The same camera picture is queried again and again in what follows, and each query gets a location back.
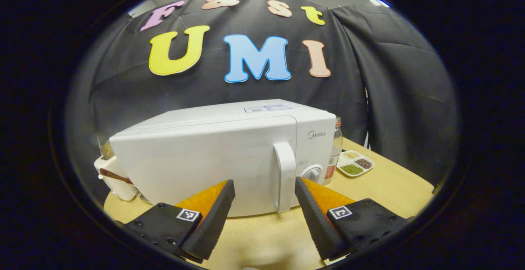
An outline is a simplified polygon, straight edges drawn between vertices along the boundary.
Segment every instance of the microwave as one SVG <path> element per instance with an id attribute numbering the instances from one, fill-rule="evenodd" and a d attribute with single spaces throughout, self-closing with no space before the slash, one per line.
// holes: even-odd
<path id="1" fill-rule="evenodd" d="M 129 178 L 151 203 L 175 205 L 233 180 L 229 217 L 285 212 L 299 205 L 296 176 L 322 184 L 336 116 L 285 100 L 260 100 L 169 111 L 110 137 L 114 156 L 101 167 Z M 129 184 L 99 174 L 131 200 Z"/>

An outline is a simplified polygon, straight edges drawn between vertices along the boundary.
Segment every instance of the white tray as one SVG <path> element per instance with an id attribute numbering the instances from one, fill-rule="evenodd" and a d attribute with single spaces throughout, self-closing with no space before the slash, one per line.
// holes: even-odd
<path id="1" fill-rule="evenodd" d="M 356 158 L 348 158 L 347 156 L 345 156 L 345 153 L 355 153 L 357 154 L 358 156 Z M 368 162 L 370 162 L 372 164 L 372 166 L 369 168 L 369 169 L 365 169 L 364 167 L 360 166 L 359 164 L 356 163 L 357 160 L 359 159 L 364 159 Z M 341 167 L 344 167 L 346 165 L 354 165 L 355 167 L 359 167 L 360 169 L 363 169 L 362 172 L 360 172 L 359 174 L 355 174 L 355 175 L 351 175 L 345 171 L 343 171 L 343 169 Z M 356 176 L 360 176 L 364 173 L 366 173 L 367 171 L 370 171 L 370 169 L 373 169 L 375 166 L 375 163 L 373 160 L 371 160 L 370 158 L 364 156 L 363 154 L 360 154 L 359 152 L 357 151 L 353 151 L 353 150 L 348 150 L 348 151 L 344 151 L 344 152 L 341 152 L 341 155 L 339 155 L 339 160 L 337 161 L 337 169 L 339 169 L 343 174 L 347 175 L 347 176 L 351 176 L 351 177 L 356 177 Z"/>

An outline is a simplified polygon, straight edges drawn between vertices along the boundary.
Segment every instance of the grains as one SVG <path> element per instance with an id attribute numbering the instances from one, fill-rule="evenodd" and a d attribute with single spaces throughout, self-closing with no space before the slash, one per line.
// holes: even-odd
<path id="1" fill-rule="evenodd" d="M 357 154 L 356 152 L 348 152 L 348 153 L 344 153 L 344 155 L 345 155 L 347 158 L 350 158 L 350 159 L 358 158 L 358 157 L 359 157 L 359 154 Z"/>
<path id="2" fill-rule="evenodd" d="M 370 167 L 372 167 L 372 163 L 364 159 L 356 160 L 356 163 L 362 166 L 364 169 L 369 169 Z"/>
<path id="3" fill-rule="evenodd" d="M 350 175 L 357 175 L 363 172 L 363 169 L 360 169 L 359 167 L 356 167 L 352 164 L 345 165 L 344 167 L 341 167 L 341 169 Z"/>

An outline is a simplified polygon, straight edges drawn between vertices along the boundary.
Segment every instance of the letter m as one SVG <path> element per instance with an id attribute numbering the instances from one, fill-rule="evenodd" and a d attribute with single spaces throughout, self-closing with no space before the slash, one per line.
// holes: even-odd
<path id="1" fill-rule="evenodd" d="M 282 37 L 268 37 L 261 50 L 258 50 L 246 35 L 228 35 L 224 42 L 230 47 L 230 71 L 224 79 L 228 83 L 248 80 L 242 62 L 246 63 L 255 79 L 260 79 L 266 63 L 270 63 L 266 78 L 288 80 L 292 74 L 286 68 L 285 46 L 288 41 Z"/>

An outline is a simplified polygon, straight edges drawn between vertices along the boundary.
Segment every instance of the wooden table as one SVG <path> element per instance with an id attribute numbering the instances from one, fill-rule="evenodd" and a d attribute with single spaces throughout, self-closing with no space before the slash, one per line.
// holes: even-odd
<path id="1" fill-rule="evenodd" d="M 351 178 L 336 170 L 326 187 L 355 201 L 371 198 L 407 218 L 417 215 L 432 199 L 432 184 L 396 163 L 345 139 L 343 149 L 357 151 L 375 162 L 369 172 Z M 122 201 L 109 193 L 105 212 L 127 223 L 151 206 L 138 197 Z M 228 218 L 208 261 L 212 270 L 311 270 L 326 266 L 319 257 L 300 207 L 281 214 Z"/>

